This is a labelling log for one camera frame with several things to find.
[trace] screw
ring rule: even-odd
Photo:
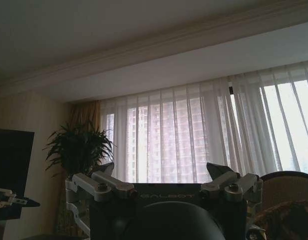
[[[101,190],[101,191],[105,191],[107,189],[107,184],[105,183],[100,183],[98,185],[98,189]]]
[[[238,189],[239,189],[239,187],[238,187],[237,184],[234,184],[234,183],[233,183],[233,184],[230,184],[230,185],[229,185],[229,190],[230,190],[230,191],[237,192]]]

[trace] white sheer curtain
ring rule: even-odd
[[[206,162],[308,173],[308,62],[103,100],[101,115],[123,181],[202,183]]]
[[[243,169],[226,79],[105,100],[101,113],[121,180],[202,183],[207,161]]]
[[[250,172],[308,173],[308,62],[230,77]]]

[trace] ceiling beam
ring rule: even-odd
[[[207,18],[88,57],[0,81],[0,96],[85,78],[305,22],[308,22],[308,0],[270,1],[243,12]]]

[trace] tv screen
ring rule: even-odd
[[[24,196],[34,133],[0,129],[0,188]],[[18,219],[21,208],[0,208],[0,220]]]

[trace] ceiling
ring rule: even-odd
[[[38,88],[62,102],[106,99],[308,60],[308,22]]]
[[[0,81],[264,0],[0,0]]]

